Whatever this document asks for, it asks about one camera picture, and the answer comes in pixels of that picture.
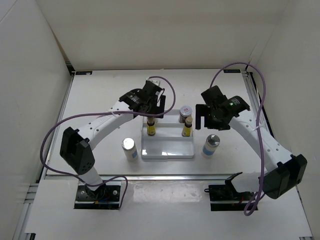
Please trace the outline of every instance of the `bottle cap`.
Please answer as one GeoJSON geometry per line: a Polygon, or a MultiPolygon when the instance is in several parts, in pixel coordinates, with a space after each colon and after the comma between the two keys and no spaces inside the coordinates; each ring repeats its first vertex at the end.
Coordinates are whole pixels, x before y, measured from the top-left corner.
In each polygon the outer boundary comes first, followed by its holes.
{"type": "Polygon", "coordinates": [[[192,108],[190,106],[182,106],[180,108],[180,115],[183,117],[189,117],[192,114],[192,108]]]}
{"type": "Polygon", "coordinates": [[[148,117],[146,120],[149,124],[153,124],[155,122],[155,118],[154,117],[148,117]]]}
{"type": "Polygon", "coordinates": [[[193,121],[192,117],[191,117],[191,116],[188,116],[188,117],[185,119],[185,124],[187,124],[187,125],[192,125],[192,121],[193,121]]]}
{"type": "Polygon", "coordinates": [[[218,147],[220,144],[220,137],[211,134],[206,138],[206,142],[212,147],[218,147]]]}
{"type": "Polygon", "coordinates": [[[123,150],[132,150],[135,147],[135,141],[132,138],[125,138],[121,145],[123,150]]]}

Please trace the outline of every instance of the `small bottle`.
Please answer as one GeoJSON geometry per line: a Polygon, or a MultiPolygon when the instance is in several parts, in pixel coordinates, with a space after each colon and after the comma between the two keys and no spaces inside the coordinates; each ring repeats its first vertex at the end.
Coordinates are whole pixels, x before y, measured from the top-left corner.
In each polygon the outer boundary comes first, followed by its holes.
{"type": "Polygon", "coordinates": [[[148,117],[146,120],[146,132],[148,135],[153,136],[156,134],[155,118],[148,117]]]}
{"type": "Polygon", "coordinates": [[[180,108],[179,123],[184,124],[187,117],[191,117],[191,115],[192,115],[192,108],[189,106],[182,106],[180,108]]]}
{"type": "Polygon", "coordinates": [[[125,138],[121,146],[128,161],[133,162],[139,157],[135,141],[132,138],[125,138]]]}
{"type": "Polygon", "coordinates": [[[220,138],[217,135],[209,135],[205,140],[201,155],[207,159],[211,158],[219,144],[220,138]]]}
{"type": "Polygon", "coordinates": [[[182,136],[184,137],[190,137],[191,131],[192,131],[192,117],[188,116],[185,120],[183,130],[182,130],[182,136]]]}

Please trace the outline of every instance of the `yellow bottle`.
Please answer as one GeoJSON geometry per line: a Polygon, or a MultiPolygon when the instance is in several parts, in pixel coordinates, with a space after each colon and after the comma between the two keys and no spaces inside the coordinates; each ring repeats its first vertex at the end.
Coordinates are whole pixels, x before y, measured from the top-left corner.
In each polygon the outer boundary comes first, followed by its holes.
{"type": "Polygon", "coordinates": [[[146,121],[146,132],[148,135],[153,136],[156,134],[155,119],[148,117],[146,121]]]}
{"type": "Polygon", "coordinates": [[[185,119],[185,123],[184,123],[183,130],[182,130],[182,136],[190,137],[190,134],[192,131],[192,121],[193,121],[193,119],[191,116],[188,116],[185,119]]]}

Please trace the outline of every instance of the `wire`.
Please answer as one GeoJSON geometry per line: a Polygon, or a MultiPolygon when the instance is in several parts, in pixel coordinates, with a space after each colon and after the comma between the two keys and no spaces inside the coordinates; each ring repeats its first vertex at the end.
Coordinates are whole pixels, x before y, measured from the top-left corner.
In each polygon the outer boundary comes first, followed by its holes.
{"type": "Polygon", "coordinates": [[[106,197],[106,198],[104,198],[104,199],[100,199],[100,200],[98,200],[97,202],[98,203],[101,203],[101,202],[104,202],[104,201],[107,201],[109,198],[108,197],[106,197]]]}
{"type": "Polygon", "coordinates": [[[159,113],[159,114],[148,114],[148,113],[141,113],[141,112],[135,112],[135,111],[113,111],[113,112],[94,112],[94,113],[83,113],[83,114],[77,114],[77,115],[73,115],[73,116],[69,116],[59,122],[57,122],[52,128],[49,129],[49,131],[47,132],[47,134],[44,136],[44,139],[42,141],[42,144],[41,144],[41,147],[40,147],[40,161],[42,163],[42,165],[51,170],[52,172],[55,172],[55,173],[58,173],[58,174],[63,174],[63,175],[67,175],[67,176],[71,176],[71,177],[74,177],[76,179],[78,179],[80,182],[84,183],[86,186],[88,187],[99,187],[101,185],[104,185],[105,183],[108,183],[114,179],[118,179],[118,178],[124,178],[125,180],[125,188],[124,188],[124,191],[123,191],[123,195],[122,195],[122,198],[121,198],[121,202],[119,204],[119,209],[121,208],[122,206],[122,203],[124,201],[124,197],[125,197],[125,194],[127,192],[127,189],[128,189],[128,179],[123,176],[123,175],[117,175],[117,176],[114,176],[108,180],[104,180],[102,181],[102,183],[99,183],[99,184],[87,184],[84,180],[82,180],[78,175],[75,175],[73,173],[70,173],[70,172],[66,172],[66,171],[60,171],[60,170],[56,170],[50,166],[48,166],[45,162],[45,159],[44,159],[44,148],[45,148],[45,145],[46,145],[46,142],[50,136],[50,134],[58,127],[60,126],[61,124],[65,123],[66,121],[69,121],[71,119],[75,119],[75,118],[81,118],[81,117],[88,117],[88,116],[108,116],[108,115],[112,115],[112,114],[134,114],[134,115],[140,115],[140,116],[143,116],[143,117],[152,117],[152,118],[156,118],[156,117],[160,117],[160,116],[163,116],[165,114],[167,114],[168,112],[170,112],[174,106],[175,106],[175,103],[176,103],[176,92],[175,92],[175,89],[174,87],[172,86],[172,84],[164,77],[162,76],[150,76],[147,78],[147,80],[149,79],[162,79],[164,81],[166,81],[168,83],[168,85],[170,86],[170,88],[172,89],[172,93],[173,93],[173,102],[172,102],[172,105],[171,107],[166,110],[165,112],[163,113],[159,113]]]}
{"type": "Polygon", "coordinates": [[[242,204],[242,202],[243,202],[244,200],[245,200],[245,197],[242,196],[241,199],[240,199],[240,201],[239,201],[238,203],[236,203],[235,205],[238,206],[238,205],[242,204]]]}
{"type": "Polygon", "coordinates": [[[258,139],[259,139],[259,146],[260,146],[260,156],[261,156],[261,174],[260,174],[260,179],[259,179],[259,189],[258,191],[252,196],[252,198],[248,201],[248,203],[245,205],[245,208],[244,208],[244,215],[246,216],[250,216],[256,209],[257,209],[257,206],[258,206],[258,203],[259,201],[262,199],[262,191],[263,191],[263,184],[264,184],[264,177],[265,177],[265,155],[264,155],[264,145],[263,145],[263,141],[262,141],[262,136],[261,136],[261,130],[260,130],[260,127],[259,127],[259,119],[260,119],[260,114],[261,114],[261,111],[262,111],[262,108],[264,106],[264,103],[265,103],[265,99],[266,99],[266,81],[265,81],[265,78],[262,74],[262,72],[254,65],[250,64],[250,63],[247,63],[247,62],[242,62],[242,61],[238,61],[238,62],[233,62],[233,63],[230,63],[226,66],[224,66],[223,68],[221,68],[213,77],[212,81],[211,81],[211,84],[210,84],[210,88],[213,86],[214,84],[214,81],[216,80],[217,76],[219,73],[222,72],[222,70],[226,69],[227,67],[230,67],[232,65],[236,65],[236,64],[244,64],[244,65],[247,65],[247,66],[250,66],[252,67],[254,70],[257,71],[257,73],[260,75],[261,77],[261,80],[262,80],[262,85],[263,85],[263,94],[262,94],[262,99],[261,99],[261,103],[259,105],[259,109],[258,109],[258,112],[257,112],[257,115],[256,115],[256,120],[255,120],[255,126],[257,127],[256,131],[257,131],[257,134],[258,134],[258,139]],[[249,212],[248,211],[248,208],[250,207],[251,203],[253,202],[253,200],[255,200],[252,208],[250,209],[249,212]]]}

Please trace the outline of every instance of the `white wall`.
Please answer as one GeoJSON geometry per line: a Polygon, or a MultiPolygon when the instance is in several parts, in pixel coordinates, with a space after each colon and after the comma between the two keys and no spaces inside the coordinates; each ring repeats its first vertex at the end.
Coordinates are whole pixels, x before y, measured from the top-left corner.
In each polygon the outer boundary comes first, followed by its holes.
{"type": "Polygon", "coordinates": [[[215,68],[260,56],[288,0],[37,0],[76,70],[215,68]]]}
{"type": "Polygon", "coordinates": [[[291,0],[258,62],[275,137],[308,165],[298,186],[320,239],[320,1],[291,0]]]}
{"type": "Polygon", "coordinates": [[[70,75],[34,0],[0,1],[0,239],[11,240],[70,75]]]}

